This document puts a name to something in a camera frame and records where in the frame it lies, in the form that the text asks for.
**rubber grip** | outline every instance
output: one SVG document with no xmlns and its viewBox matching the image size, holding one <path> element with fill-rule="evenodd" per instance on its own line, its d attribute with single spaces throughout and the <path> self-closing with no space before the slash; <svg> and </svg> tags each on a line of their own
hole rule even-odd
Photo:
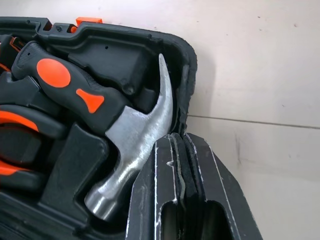
<svg viewBox="0 0 320 240">
<path fill-rule="evenodd" d="M 118 90 L 103 87 L 84 70 L 28 42 L 12 66 L 17 79 L 36 78 L 46 95 L 78 114 L 93 132 L 104 136 L 130 102 Z"/>
<path fill-rule="evenodd" d="M 39 192 L 44 184 L 45 176 L 42 173 L 12 166 L 0 160 L 0 188 Z"/>
<path fill-rule="evenodd" d="M 62 139 L 67 128 L 52 117 L 32 108 L 18 105 L 0 105 L 0 124 L 24 125 L 53 139 Z"/>
</svg>

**black plastic case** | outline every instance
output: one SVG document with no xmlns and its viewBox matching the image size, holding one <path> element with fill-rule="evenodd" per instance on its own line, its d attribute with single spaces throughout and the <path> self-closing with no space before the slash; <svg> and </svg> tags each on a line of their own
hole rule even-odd
<svg viewBox="0 0 320 240">
<path fill-rule="evenodd" d="M 159 94 L 162 53 L 174 96 L 171 132 L 185 132 L 197 71 L 197 57 L 187 42 L 171 34 L 110 24 L 82 22 L 75 33 L 72 27 L 52 25 L 47 18 L 0 17 L 1 35 L 39 42 L 49 53 L 86 70 L 102 86 L 121 91 L 144 113 L 151 111 Z M 48 140 L 47 151 L 37 155 L 38 169 L 49 175 L 42 193 L 0 190 L 0 239 L 124 239 L 129 196 L 127 208 L 111 223 L 95 218 L 84 206 L 91 186 L 112 171 L 117 149 L 63 107 L 49 104 L 40 110 L 54 111 L 70 130 L 65 139 Z"/>
</svg>

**metal hammer head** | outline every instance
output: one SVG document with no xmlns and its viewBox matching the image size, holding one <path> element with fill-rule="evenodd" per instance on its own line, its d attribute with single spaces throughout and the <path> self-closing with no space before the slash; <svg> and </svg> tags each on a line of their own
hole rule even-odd
<svg viewBox="0 0 320 240">
<path fill-rule="evenodd" d="M 171 81 L 165 58 L 159 54 L 160 93 L 149 114 L 126 106 L 105 136 L 118 148 L 114 172 L 95 184 L 84 199 L 98 218 L 110 221 L 122 206 L 133 182 L 146 163 L 154 143 L 168 134 L 173 115 Z"/>
</svg>

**tool case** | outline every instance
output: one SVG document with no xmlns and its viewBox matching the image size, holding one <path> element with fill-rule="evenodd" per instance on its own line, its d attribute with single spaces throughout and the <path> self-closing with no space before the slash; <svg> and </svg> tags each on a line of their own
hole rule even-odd
<svg viewBox="0 0 320 240">
<path fill-rule="evenodd" d="M 0 239 L 262 239 L 238 182 L 203 138 L 186 133 L 197 71 L 193 48 L 171 34 L 90 21 L 82 19 L 75 26 L 51 24 L 47 18 L 0 17 L 0 35 L 38 42 L 101 86 L 124 94 L 145 114 L 159 95 L 162 53 L 172 86 L 171 134 L 154 144 L 116 218 L 103 221 L 87 210 L 84 198 L 94 183 L 113 171 L 116 146 L 41 89 L 28 85 L 27 76 L 14 89 L 16 95 L 29 96 L 27 104 L 14 98 L 8 102 L 9 97 L 1 95 L 9 94 L 0 93 L 0 124 L 1 110 L 11 104 L 37 109 L 65 129 L 57 133 L 52 127 L 48 134 L 54 137 L 47 137 L 19 124 L 0 125 L 0 158 L 16 158 L 13 164 L 25 164 L 44 178 L 43 185 L 37 185 L 40 190 L 30 192 L 3 187 L 0 176 Z M 8 78 L 10 71 L 4 71 L 0 87 Z"/>
</svg>

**tool kit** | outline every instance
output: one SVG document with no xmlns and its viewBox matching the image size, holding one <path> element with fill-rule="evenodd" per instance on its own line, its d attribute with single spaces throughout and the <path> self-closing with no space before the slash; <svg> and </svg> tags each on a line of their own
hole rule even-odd
<svg viewBox="0 0 320 240">
<path fill-rule="evenodd" d="M 0 17 L 0 239 L 262 239 L 238 182 L 186 133 L 193 48 L 76 22 Z"/>
</svg>

